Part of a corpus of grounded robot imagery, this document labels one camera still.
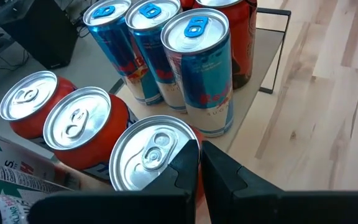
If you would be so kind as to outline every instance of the aluminum can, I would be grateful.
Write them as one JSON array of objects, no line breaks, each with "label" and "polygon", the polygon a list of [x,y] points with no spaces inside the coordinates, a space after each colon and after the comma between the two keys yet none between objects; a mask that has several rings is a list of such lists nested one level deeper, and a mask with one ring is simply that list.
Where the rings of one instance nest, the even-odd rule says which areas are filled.
[{"label": "aluminum can", "polygon": [[120,98],[98,87],[84,87],[53,108],[45,122],[44,136],[64,164],[109,182],[111,150],[136,121]]},{"label": "aluminum can", "polygon": [[173,110],[186,113],[183,95],[173,77],[160,38],[162,27],[179,12],[179,0],[139,1],[128,10],[126,23],[165,102]]},{"label": "aluminum can", "polygon": [[0,166],[0,194],[18,197],[29,203],[34,203],[52,192],[61,190],[69,189],[33,175]]},{"label": "aluminum can", "polygon": [[0,136],[0,165],[34,175],[41,179],[80,189],[80,180],[57,167],[52,161]]},{"label": "aluminum can", "polygon": [[154,77],[129,34],[125,14],[130,0],[103,0],[84,13],[84,23],[138,102],[163,101]]},{"label": "aluminum can", "polygon": [[0,195],[0,224],[27,224],[31,205],[21,198]]},{"label": "aluminum can", "polygon": [[227,132],[234,119],[227,17],[192,9],[172,18],[161,38],[192,125],[206,137]]},{"label": "aluminum can", "polygon": [[17,82],[0,104],[0,116],[12,130],[48,150],[42,130],[49,111],[64,96],[76,90],[69,80],[50,71],[36,72]]},{"label": "aluminum can", "polygon": [[[144,118],[118,139],[110,158],[110,179],[115,190],[142,190],[156,179],[180,152],[195,139],[200,147],[200,135],[184,121],[172,116]],[[202,183],[201,169],[198,182]],[[202,198],[197,188],[197,198]]]},{"label": "aluminum can", "polygon": [[244,86],[252,75],[257,0],[196,0],[194,8],[223,12],[230,23],[233,88]]}]

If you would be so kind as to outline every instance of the light wood floor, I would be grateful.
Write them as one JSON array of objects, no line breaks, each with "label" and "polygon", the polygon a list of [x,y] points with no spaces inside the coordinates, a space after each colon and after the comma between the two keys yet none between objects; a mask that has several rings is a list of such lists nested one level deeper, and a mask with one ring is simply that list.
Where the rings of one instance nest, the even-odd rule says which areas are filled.
[{"label": "light wood floor", "polygon": [[358,0],[259,6],[292,11],[278,88],[258,93],[228,154],[285,190],[358,189]]}]

